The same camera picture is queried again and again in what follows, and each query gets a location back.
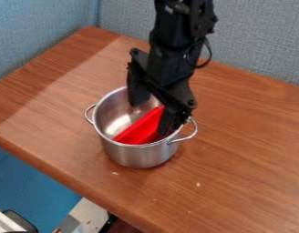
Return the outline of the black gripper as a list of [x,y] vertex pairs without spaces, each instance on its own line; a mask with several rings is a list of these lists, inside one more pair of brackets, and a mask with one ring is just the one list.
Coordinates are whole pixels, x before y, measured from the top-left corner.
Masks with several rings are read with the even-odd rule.
[[150,52],[134,47],[130,50],[128,100],[142,105],[154,95],[164,105],[158,124],[158,135],[166,137],[186,123],[197,108],[197,100],[189,85],[198,61],[197,40],[163,43],[150,40]]

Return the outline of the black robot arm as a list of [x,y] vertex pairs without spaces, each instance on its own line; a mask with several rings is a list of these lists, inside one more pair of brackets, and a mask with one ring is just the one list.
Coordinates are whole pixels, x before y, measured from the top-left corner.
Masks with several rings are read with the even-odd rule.
[[218,22],[213,0],[155,0],[156,20],[150,51],[130,50],[128,99],[139,106],[155,97],[164,110],[156,132],[166,136],[186,123],[198,107],[189,80],[198,69],[207,35]]

